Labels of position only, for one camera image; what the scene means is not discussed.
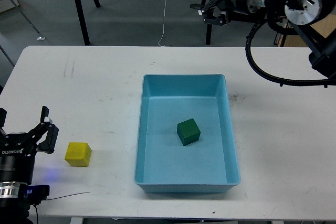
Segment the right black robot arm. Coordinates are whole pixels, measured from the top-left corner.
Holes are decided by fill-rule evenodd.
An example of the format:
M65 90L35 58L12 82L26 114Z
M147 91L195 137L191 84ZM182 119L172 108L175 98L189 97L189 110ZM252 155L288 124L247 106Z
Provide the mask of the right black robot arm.
M246 56L252 69L260 76L290 86L335 84L335 31L327 37L317 32L312 24L325 19L334 9L335 0L202 0L190 5L208 25L228 24L230 21L254 23L247 37ZM309 61L324 80L289 80L272 76L254 62L250 44L263 24L282 35L298 35L311 49Z

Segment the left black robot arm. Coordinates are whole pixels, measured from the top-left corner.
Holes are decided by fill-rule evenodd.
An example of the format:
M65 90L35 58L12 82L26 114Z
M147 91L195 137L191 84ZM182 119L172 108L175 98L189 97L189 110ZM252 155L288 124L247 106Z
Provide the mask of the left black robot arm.
M1 223L32 223L30 207L49 196L50 186L32 185L35 156L54 152L58 132L46 106L29 132L7 134L1 129Z

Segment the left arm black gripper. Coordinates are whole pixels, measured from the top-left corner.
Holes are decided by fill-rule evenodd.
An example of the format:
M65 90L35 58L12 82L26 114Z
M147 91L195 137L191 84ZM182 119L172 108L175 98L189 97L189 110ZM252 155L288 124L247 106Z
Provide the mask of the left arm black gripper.
M59 129L49 117L49 109L42 106L40 124L37 132L6 134L3 130L7 111L0 108L1 130L1 182L32 183L35 155L37 152L52 154L55 151ZM45 134L41 143L37 141Z

